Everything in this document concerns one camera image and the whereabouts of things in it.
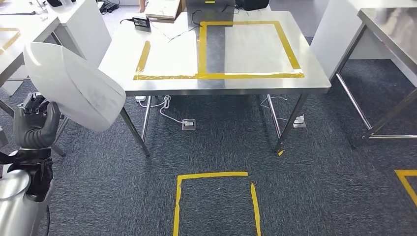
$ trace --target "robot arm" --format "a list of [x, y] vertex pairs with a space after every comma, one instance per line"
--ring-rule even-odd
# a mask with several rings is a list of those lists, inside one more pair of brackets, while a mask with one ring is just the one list
[[35, 236], [54, 190], [51, 144], [58, 130], [60, 111], [38, 93], [28, 95], [15, 110], [14, 140], [21, 148], [0, 164], [0, 236]]

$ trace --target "black bag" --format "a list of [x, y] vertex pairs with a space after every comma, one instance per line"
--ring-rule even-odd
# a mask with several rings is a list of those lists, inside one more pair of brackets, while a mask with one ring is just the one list
[[243, 8], [245, 11], [263, 9], [268, 4], [269, 0], [236, 0], [238, 8]]
[[57, 7], [57, 6], [62, 6], [61, 1], [59, 0], [46, 0], [49, 5], [53, 6], [53, 7]]

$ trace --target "yellow tape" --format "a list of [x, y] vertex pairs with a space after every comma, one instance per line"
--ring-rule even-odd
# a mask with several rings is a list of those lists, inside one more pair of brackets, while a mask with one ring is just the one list
[[417, 195], [406, 179], [406, 176], [417, 176], [417, 170], [394, 170], [394, 171], [397, 174], [398, 178], [400, 179], [401, 183], [403, 184], [405, 190], [410, 195], [414, 204], [417, 206]]
[[20, 37], [20, 30], [18, 28], [0, 28], [0, 31], [16, 31], [16, 34], [0, 48], [0, 55], [2, 55]]
[[189, 174], [177, 176], [177, 195], [175, 199], [174, 209], [174, 228], [173, 236], [179, 235], [179, 201], [181, 199], [181, 183], [183, 179], [208, 178], [208, 177], [232, 177], [232, 176], [248, 176], [247, 172], [216, 172], [203, 174]]
[[138, 80], [139, 74], [143, 72], [146, 66], [146, 61], [148, 60], [149, 51], [150, 51], [150, 42], [146, 41], [144, 44], [144, 48], [142, 50], [141, 57], [139, 58], [138, 65], [136, 67], [136, 75], [133, 77], [133, 80]]
[[179, 200], [181, 198], [181, 182], [182, 179], [177, 177], [177, 196], [175, 199], [175, 210], [174, 210], [174, 229], [173, 236], [178, 236], [179, 234]]
[[191, 178], [231, 177], [231, 176], [248, 176], [248, 173], [247, 172], [214, 172], [214, 173], [181, 175], [181, 176], [178, 176], [178, 178], [182, 180], [182, 179], [191, 179]]
[[250, 194], [252, 195], [253, 212], [255, 214], [256, 235], [261, 236], [261, 217], [259, 215], [258, 198], [256, 197], [254, 183], [250, 186]]
[[196, 79], [196, 76], [176, 75], [176, 76], [150, 76], [135, 75], [133, 80], [180, 80], [180, 79]]
[[204, 22], [200, 22], [200, 36], [198, 39], [198, 73], [206, 73], [206, 45], [207, 45], [207, 27]]
[[[167, 79], [199, 79], [199, 80], [225, 80], [225, 79], [277, 79], [277, 78], [304, 78], [304, 74], [297, 61], [297, 58], [291, 48], [291, 45], [285, 35], [284, 30], [281, 27], [279, 21], [202, 21], [200, 22], [200, 36], [198, 40], [198, 73], [194, 76], [174, 75], [174, 76], [147, 76], [138, 75], [143, 71], [148, 58], [149, 48], [145, 43], [142, 51], [142, 56], [139, 60], [138, 68], [136, 69], [136, 75], [134, 80], [167, 80]], [[206, 72], [206, 60], [207, 60], [207, 26], [231, 26], [231, 25], [274, 25], [278, 33], [278, 37], [284, 47], [288, 60], [295, 70], [291, 73], [207, 73]]]
[[196, 78], [200, 80], [304, 78], [304, 74], [303, 73], [275, 73], [275, 74], [260, 75], [260, 74], [208, 73], [208, 74], [197, 74]]
[[281, 24], [279, 21], [277, 21], [275, 24], [275, 29], [278, 32], [279, 39], [281, 40], [282, 46], [284, 47], [285, 53], [287, 54], [288, 60], [290, 61], [291, 66], [294, 70], [301, 69], [296, 55], [294, 55], [293, 50], [291, 49], [291, 45], [288, 42], [287, 37], [285, 36], [284, 30], [281, 27]]

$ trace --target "gray carpet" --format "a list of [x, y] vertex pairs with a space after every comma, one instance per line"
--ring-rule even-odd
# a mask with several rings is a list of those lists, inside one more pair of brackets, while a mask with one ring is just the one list
[[[372, 122], [412, 88], [386, 60], [349, 61], [342, 74]], [[33, 90], [24, 83], [6, 102], [20, 103]], [[285, 97], [288, 102], [274, 100], [283, 118], [297, 100]], [[308, 98], [307, 128], [294, 130], [277, 157], [271, 117], [259, 106], [263, 98], [173, 96], [166, 113], [197, 119], [197, 130], [182, 131], [153, 109], [146, 140], [151, 158], [144, 157], [121, 118], [101, 133], [70, 122], [59, 141], [67, 156], [53, 156], [57, 188], [50, 235], [172, 235], [176, 176], [222, 171], [249, 176], [185, 181], [180, 235], [256, 235], [250, 182], [256, 184], [265, 236], [416, 235], [417, 206], [394, 173], [417, 169], [416, 141], [352, 149], [350, 139], [363, 125], [335, 83], [328, 94]], [[416, 105], [384, 132], [417, 133]], [[145, 110], [133, 98], [126, 109], [141, 129]], [[0, 121], [11, 135], [11, 118], [2, 113]], [[2, 151], [15, 148], [10, 144]], [[417, 187], [417, 177], [409, 181]]]

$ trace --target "small screen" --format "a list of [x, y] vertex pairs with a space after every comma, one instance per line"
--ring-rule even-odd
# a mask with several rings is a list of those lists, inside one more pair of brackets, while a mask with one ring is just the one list
[[135, 20], [135, 25], [137, 26], [143, 26], [143, 27], [148, 27], [148, 25], [146, 24], [146, 20]]

